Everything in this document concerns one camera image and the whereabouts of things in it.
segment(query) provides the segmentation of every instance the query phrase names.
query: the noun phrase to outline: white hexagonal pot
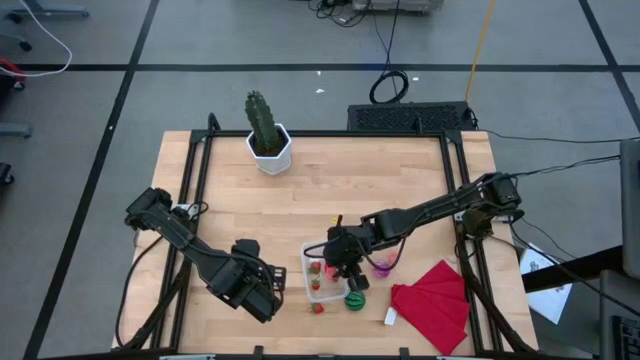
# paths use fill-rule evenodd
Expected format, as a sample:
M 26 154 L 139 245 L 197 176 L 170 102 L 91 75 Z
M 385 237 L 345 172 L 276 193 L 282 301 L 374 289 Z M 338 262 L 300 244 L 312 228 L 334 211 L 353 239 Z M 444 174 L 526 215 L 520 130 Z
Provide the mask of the white hexagonal pot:
M 249 136 L 247 136 L 247 147 L 249 151 L 251 151 L 251 155 L 256 160 L 256 165 L 258 169 L 266 172 L 269 175 L 277 175 L 285 170 L 287 170 L 291 166 L 291 137 L 289 137 L 289 133 L 282 126 L 282 124 L 275 124 L 278 128 L 280 134 L 285 138 L 286 144 L 280 154 L 278 156 L 258 156 L 253 151 L 253 147 L 251 146 L 251 139 L 253 138 L 253 131 Z

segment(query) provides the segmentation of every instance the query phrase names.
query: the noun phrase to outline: red cloth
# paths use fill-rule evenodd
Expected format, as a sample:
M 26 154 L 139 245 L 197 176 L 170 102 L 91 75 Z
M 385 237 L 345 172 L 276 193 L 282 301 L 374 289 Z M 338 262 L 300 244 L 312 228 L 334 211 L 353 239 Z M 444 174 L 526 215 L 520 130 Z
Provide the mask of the red cloth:
M 412 286 L 393 285 L 391 306 L 444 355 L 467 337 L 464 280 L 444 260 Z

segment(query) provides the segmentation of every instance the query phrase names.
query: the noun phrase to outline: wooden table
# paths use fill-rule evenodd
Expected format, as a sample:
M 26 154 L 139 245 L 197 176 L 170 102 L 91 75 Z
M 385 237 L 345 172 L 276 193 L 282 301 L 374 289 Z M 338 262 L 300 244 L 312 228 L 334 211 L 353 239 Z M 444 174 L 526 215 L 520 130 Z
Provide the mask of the wooden table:
M 167 190 L 174 199 L 180 190 L 188 139 L 189 132 L 165 133 L 158 156 L 152 186 Z M 471 180 L 494 171 L 486 133 L 463 133 L 463 139 Z M 384 326 L 382 321 L 392 284 L 412 284 L 442 259 L 459 271 L 450 218 L 417 229 L 387 279 L 368 276 L 371 288 L 366 291 L 367 304 L 361 312 L 349 312 L 339 301 L 326 304 L 322 315 L 311 314 L 300 262 L 300 245 L 325 240 L 337 214 L 344 214 L 345 224 L 357 224 L 362 215 L 410 207 L 445 194 L 438 140 L 304 137 L 293 141 L 291 168 L 271 177 L 255 167 L 244 138 L 214 139 L 204 192 L 210 210 L 202 216 L 198 235 L 210 246 L 226 251 L 236 239 L 257 239 L 262 259 L 288 269 L 285 303 L 271 322 L 260 324 L 244 310 L 234 311 L 211 295 L 194 269 L 180 352 L 247 354 L 254 346 L 263 345 L 266 354 L 394 355 L 400 347 L 408 347 L 412 355 L 438 354 L 404 319 L 398 318 L 394 326 Z M 453 146 L 450 154 L 459 186 Z M 193 176 L 191 196 L 196 179 Z M 497 237 L 511 241 L 508 226 L 496 224 L 494 231 Z M 156 236 L 141 233 L 136 256 Z M 131 279 L 122 317 L 124 339 L 133 335 L 157 303 L 167 247 L 163 241 L 151 251 Z M 485 253 L 497 306 L 525 342 L 537 348 L 515 252 L 508 244 L 487 239 Z M 363 271 L 371 274 L 371 267 L 364 263 Z M 168 344 L 173 311 L 167 314 L 164 345 Z M 490 349 L 481 305 L 478 312 L 484 347 Z M 468 322 L 466 332 L 469 336 L 454 354 L 473 355 Z

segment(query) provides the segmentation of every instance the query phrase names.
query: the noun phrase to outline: clear plastic tray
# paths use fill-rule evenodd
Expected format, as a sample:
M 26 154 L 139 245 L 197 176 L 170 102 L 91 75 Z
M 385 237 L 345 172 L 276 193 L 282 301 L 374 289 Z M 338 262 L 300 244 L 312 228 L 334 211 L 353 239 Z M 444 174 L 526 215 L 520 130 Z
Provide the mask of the clear plastic tray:
M 312 259 L 304 255 L 305 249 L 322 244 L 324 241 L 318 241 L 313 243 L 305 243 L 300 249 L 300 257 L 302 259 L 302 274 L 304 275 L 305 290 L 309 301 L 314 303 L 329 302 L 344 299 L 349 294 L 349 284 L 347 279 L 338 278 L 337 281 L 332 278 L 331 269 L 328 269 L 324 259 Z M 313 249 L 309 251 L 309 255 L 322 255 L 323 247 Z M 320 263 L 320 273 L 311 274 L 309 267 L 311 263 Z M 317 279 L 320 280 L 320 288 L 318 290 L 311 289 L 311 281 Z

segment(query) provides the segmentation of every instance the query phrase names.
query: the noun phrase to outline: strawberry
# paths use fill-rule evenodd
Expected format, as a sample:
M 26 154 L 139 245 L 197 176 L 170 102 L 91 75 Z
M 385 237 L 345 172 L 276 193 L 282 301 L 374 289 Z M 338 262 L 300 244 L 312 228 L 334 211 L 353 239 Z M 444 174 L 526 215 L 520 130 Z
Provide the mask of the strawberry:
M 318 261 L 312 262 L 311 265 L 309 265 L 310 274 L 319 274 L 321 269 L 322 269 L 322 265 Z
M 324 312 L 324 308 L 322 307 L 322 304 L 314 303 L 311 304 L 311 312 L 314 314 L 321 314 Z
M 318 279 L 311 280 L 311 289 L 312 290 L 319 290 L 320 289 L 320 280 L 318 280 Z

